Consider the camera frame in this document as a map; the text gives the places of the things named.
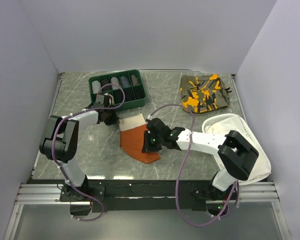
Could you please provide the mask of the orange underwear beige waistband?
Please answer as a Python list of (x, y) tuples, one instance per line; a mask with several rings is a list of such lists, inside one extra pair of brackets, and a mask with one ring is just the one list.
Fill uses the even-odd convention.
[(151, 164), (161, 158), (158, 153), (142, 153), (144, 131), (147, 130), (146, 121), (142, 113), (120, 119), (119, 130), (120, 147), (133, 159), (144, 164)]

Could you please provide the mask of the green divided organizer tray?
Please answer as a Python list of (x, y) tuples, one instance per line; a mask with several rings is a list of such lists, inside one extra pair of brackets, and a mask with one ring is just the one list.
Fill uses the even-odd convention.
[[(133, 86), (131, 82), (131, 75), (136, 75), (139, 79), (141, 84), (138, 86)], [(131, 87), (123, 88), (121, 85), (120, 77), (125, 76), (129, 79)], [(132, 70), (126, 70), (126, 71), (119, 71), (115, 73), (107, 73), (99, 76), (93, 76), (88, 80), (88, 87), (89, 87), (89, 96), (90, 96), (90, 101), (94, 102), (96, 99), (96, 94), (93, 94), (92, 92), (92, 87), (91, 83), (93, 81), (99, 81), (101, 83), (101, 79), (106, 79), (108, 78), (111, 81), (112, 77), (117, 77), (120, 81), (120, 88), (113, 90), (112, 89), (112, 84), (111, 85), (111, 90), (110, 91), (102, 91), (103, 87), (101, 86), (98, 94), (111, 94), (113, 95), (114, 98), (114, 106), (118, 106), (122, 101), (124, 103), (122, 106), (118, 109), (119, 111), (125, 111), (125, 110), (131, 110), (131, 109), (136, 109), (140, 107), (144, 107), (146, 105), (147, 101), (147, 93), (146, 89), (141, 77), (141, 73), (137, 69), (132, 69)]]

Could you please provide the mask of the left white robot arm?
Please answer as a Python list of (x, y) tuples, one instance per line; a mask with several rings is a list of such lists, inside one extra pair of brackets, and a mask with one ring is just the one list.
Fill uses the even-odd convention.
[(43, 131), (39, 151), (54, 161), (64, 176), (66, 190), (78, 201), (84, 201), (90, 194), (88, 177), (76, 159), (79, 132), (100, 123), (116, 124), (118, 116), (112, 103), (111, 95), (97, 94), (95, 101), (79, 114), (50, 116)]

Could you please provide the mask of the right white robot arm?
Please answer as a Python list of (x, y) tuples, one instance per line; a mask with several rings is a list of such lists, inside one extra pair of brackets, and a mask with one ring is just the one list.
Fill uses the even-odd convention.
[(159, 118), (148, 119), (144, 131), (142, 153), (157, 153), (165, 147), (171, 150), (192, 150), (210, 154), (221, 161), (220, 170), (209, 185), (193, 195), (205, 200), (219, 200), (236, 181), (248, 180), (259, 152), (238, 131), (213, 134), (191, 131), (184, 127), (173, 129)]

